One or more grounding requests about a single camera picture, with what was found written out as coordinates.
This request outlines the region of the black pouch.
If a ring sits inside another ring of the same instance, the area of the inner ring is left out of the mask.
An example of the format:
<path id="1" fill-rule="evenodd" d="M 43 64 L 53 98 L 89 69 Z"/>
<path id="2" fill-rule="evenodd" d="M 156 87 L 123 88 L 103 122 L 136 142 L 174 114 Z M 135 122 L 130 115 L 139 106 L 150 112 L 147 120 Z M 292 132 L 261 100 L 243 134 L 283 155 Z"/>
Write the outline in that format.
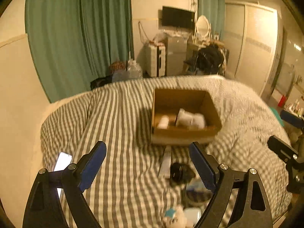
<path id="1" fill-rule="evenodd" d="M 170 167 L 169 183 L 171 187 L 187 184 L 195 176 L 195 172 L 188 164 L 175 162 Z"/>

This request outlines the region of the white plush toy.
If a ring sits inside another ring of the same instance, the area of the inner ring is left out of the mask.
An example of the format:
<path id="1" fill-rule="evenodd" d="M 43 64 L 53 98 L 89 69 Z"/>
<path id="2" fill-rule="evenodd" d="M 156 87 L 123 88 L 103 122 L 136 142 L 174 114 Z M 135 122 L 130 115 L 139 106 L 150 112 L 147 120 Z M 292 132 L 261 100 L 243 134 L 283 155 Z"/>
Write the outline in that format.
<path id="1" fill-rule="evenodd" d="M 166 211 L 162 219 L 165 227 L 185 228 L 187 218 L 184 215 L 183 208 L 179 205 Z"/>

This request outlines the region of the white small bottle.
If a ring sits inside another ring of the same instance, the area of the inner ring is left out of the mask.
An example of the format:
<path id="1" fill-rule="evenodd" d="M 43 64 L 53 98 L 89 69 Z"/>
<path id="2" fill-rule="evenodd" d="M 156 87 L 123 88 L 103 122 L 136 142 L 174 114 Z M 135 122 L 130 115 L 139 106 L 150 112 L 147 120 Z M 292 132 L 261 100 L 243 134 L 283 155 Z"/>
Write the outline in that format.
<path id="1" fill-rule="evenodd" d="M 169 117 L 164 115 L 160 118 L 157 128 L 159 129 L 167 129 L 169 126 Z"/>

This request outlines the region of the white side table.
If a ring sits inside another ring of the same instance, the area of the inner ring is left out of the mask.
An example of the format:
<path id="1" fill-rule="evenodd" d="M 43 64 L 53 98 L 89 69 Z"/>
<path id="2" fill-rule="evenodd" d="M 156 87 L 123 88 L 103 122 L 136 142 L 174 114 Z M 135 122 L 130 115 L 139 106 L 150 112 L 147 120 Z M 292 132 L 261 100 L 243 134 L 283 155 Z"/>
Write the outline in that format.
<path id="1" fill-rule="evenodd" d="M 291 114 L 303 118 L 303 96 L 296 98 L 296 100 L 285 108 Z"/>

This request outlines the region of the white smartphone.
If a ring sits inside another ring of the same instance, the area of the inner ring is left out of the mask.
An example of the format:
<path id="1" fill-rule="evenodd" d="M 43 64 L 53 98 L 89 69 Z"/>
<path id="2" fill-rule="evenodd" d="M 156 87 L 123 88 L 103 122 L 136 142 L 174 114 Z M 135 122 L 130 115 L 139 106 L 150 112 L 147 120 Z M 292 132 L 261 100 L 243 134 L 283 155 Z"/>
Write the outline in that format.
<path id="1" fill-rule="evenodd" d="M 72 161 L 72 156 L 65 153 L 65 152 L 60 152 L 54 171 L 61 171 L 64 170 L 69 164 L 71 164 Z"/>

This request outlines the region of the brown cardboard box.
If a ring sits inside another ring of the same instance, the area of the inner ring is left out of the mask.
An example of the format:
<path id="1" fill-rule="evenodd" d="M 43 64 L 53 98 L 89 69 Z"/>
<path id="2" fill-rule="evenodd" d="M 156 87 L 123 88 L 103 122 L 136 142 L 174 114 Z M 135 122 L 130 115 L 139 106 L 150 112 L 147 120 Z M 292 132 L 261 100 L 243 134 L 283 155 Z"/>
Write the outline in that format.
<path id="1" fill-rule="evenodd" d="M 154 89 L 150 140 L 157 146 L 208 144 L 222 122 L 208 91 Z"/>

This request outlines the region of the grey checked duvet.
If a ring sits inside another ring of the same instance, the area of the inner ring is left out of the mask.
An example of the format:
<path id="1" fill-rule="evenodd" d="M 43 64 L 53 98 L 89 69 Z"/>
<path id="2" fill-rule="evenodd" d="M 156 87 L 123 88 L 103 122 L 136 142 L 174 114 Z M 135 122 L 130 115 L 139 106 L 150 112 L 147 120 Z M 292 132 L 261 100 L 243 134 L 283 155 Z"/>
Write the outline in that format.
<path id="1" fill-rule="evenodd" d="M 272 218 L 288 208 L 285 164 L 267 146 L 272 135 L 289 138 L 257 93 L 218 77 L 180 76 L 109 84 L 84 93 L 51 113 L 41 127 L 43 166 L 53 170 L 61 152 L 77 162 L 97 141 L 107 155 L 85 199 L 102 227 L 160 227 L 164 212 L 182 202 L 182 187 L 158 177 L 164 148 L 150 143 L 156 88 L 210 93 L 222 129 L 207 153 L 230 168 L 255 168 L 262 179 Z"/>

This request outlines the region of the black jacket on chair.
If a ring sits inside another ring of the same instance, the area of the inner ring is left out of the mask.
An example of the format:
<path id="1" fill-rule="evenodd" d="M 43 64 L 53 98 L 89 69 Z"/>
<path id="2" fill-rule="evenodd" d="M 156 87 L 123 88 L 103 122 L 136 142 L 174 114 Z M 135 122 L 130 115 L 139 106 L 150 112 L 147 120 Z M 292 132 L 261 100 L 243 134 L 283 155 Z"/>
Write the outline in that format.
<path id="1" fill-rule="evenodd" d="M 215 44 L 198 51 L 196 66 L 204 75 L 224 75 L 224 55 Z"/>

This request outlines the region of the wooden dressing table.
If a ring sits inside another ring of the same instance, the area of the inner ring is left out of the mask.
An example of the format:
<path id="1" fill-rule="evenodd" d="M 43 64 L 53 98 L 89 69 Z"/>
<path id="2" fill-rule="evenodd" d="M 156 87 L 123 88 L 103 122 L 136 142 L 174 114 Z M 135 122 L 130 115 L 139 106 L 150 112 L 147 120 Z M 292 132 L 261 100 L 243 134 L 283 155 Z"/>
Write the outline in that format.
<path id="1" fill-rule="evenodd" d="M 218 45 L 216 43 L 187 43 L 186 58 L 184 63 L 190 66 L 194 66 L 195 59 L 198 58 L 198 53 L 200 50 L 203 50 L 203 53 L 208 57 L 208 59 L 214 59 L 215 63 L 220 66 L 226 63 L 226 57 L 223 53 L 223 45 Z"/>

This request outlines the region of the white oval mirror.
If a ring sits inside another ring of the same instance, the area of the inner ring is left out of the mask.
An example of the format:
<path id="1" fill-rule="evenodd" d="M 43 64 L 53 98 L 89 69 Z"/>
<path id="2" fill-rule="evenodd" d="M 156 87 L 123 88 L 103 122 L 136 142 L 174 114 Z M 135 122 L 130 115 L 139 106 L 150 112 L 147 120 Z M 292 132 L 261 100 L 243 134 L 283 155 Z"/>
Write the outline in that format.
<path id="1" fill-rule="evenodd" d="M 195 24 L 195 37 L 200 40 L 208 40 L 211 33 L 211 24 L 208 19 L 201 15 L 198 17 Z"/>

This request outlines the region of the silver mini fridge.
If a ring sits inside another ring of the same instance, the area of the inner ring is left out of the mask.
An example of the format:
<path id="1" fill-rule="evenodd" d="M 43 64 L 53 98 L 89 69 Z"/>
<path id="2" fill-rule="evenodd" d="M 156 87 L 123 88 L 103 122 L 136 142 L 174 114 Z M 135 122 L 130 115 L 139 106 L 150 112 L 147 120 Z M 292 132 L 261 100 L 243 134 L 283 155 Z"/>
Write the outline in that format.
<path id="1" fill-rule="evenodd" d="M 183 62 L 186 59 L 187 40 L 182 37 L 168 36 L 166 45 L 166 75 L 178 76 L 182 74 Z"/>

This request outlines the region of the clear water jug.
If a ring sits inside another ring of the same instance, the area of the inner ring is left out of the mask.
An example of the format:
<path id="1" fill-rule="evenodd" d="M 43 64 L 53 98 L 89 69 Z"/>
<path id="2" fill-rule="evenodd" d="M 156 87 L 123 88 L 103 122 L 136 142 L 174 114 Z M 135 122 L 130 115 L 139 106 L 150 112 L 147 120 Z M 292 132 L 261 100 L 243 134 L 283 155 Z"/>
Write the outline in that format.
<path id="1" fill-rule="evenodd" d="M 127 79 L 133 80 L 133 79 L 141 79 L 143 78 L 143 72 L 142 68 L 135 60 L 130 59 L 127 62 Z"/>

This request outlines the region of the brown patterned basket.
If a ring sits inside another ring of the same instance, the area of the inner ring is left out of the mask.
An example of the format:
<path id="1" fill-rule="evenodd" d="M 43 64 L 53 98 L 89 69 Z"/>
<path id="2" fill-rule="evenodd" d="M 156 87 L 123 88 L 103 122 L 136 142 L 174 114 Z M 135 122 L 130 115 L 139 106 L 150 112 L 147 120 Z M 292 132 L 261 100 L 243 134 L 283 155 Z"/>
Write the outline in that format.
<path id="1" fill-rule="evenodd" d="M 115 61 L 110 64 L 110 73 L 113 75 L 118 70 L 126 70 L 126 62 L 124 61 Z"/>

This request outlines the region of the large green curtain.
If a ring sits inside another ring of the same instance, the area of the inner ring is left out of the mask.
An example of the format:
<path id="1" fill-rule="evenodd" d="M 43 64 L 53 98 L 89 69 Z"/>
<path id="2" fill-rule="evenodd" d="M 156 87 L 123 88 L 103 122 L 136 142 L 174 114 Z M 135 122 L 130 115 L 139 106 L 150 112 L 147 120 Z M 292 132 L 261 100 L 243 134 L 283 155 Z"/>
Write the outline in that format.
<path id="1" fill-rule="evenodd" d="M 131 0 L 26 0 L 25 30 L 50 102 L 88 91 L 134 56 Z"/>

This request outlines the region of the black wall television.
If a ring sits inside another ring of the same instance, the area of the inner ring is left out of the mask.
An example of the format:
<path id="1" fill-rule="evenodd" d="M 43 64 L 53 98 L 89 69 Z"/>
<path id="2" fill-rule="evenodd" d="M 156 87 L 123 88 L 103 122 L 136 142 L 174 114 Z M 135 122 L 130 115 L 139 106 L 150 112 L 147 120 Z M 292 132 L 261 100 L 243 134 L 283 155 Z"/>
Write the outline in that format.
<path id="1" fill-rule="evenodd" d="M 174 7 L 162 7 L 162 26 L 193 30 L 195 27 L 195 12 Z"/>

